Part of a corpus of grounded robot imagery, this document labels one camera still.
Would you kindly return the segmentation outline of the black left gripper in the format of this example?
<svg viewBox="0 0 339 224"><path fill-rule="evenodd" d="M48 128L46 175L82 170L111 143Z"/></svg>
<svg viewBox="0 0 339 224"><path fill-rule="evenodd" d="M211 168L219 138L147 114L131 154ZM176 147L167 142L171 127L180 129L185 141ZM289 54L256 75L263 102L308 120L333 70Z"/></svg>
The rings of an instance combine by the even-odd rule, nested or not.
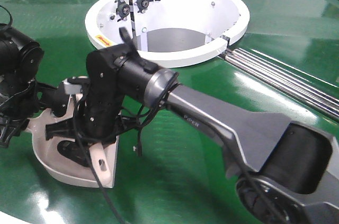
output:
<svg viewBox="0 0 339 224"><path fill-rule="evenodd" d="M25 130L29 118L40 110L51 109L56 117L66 114L64 84L58 87L36 81L22 83L14 75L1 76L1 147Z"/></svg>

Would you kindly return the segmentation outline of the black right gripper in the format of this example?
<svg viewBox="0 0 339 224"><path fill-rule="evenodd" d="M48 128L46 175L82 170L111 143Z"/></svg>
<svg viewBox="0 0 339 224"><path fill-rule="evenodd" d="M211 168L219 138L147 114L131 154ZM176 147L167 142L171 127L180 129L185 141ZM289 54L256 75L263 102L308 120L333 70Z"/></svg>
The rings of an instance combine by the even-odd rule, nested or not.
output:
<svg viewBox="0 0 339 224"><path fill-rule="evenodd" d="M71 97L71 118L46 125L46 140L53 137L72 138L78 144L111 144L116 141L115 123L120 113L123 94Z"/></svg>

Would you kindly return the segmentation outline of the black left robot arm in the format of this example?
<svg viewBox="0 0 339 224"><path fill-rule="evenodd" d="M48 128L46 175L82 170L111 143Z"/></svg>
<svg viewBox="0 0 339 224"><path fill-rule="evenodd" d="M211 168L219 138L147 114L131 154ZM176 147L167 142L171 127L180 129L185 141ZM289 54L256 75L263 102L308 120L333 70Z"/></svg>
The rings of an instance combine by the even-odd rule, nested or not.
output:
<svg viewBox="0 0 339 224"><path fill-rule="evenodd" d="M65 115L69 97L58 87L36 80L44 51L19 30L1 24L1 147L25 130L29 118L46 108Z"/></svg>

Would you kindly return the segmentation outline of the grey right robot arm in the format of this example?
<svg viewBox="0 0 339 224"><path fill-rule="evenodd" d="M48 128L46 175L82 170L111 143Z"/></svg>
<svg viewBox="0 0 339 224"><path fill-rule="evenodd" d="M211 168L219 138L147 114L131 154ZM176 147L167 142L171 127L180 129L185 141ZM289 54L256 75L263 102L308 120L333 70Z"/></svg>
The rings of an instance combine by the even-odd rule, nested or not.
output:
<svg viewBox="0 0 339 224"><path fill-rule="evenodd" d="M82 93L70 119L49 124L46 137L64 137L58 150L91 163L87 148L141 130L167 109L222 148L237 194L263 223L338 223L338 142L329 133L280 113L244 110L195 91L177 73L142 58L127 29L122 43L87 55L88 78L65 82Z"/></svg>

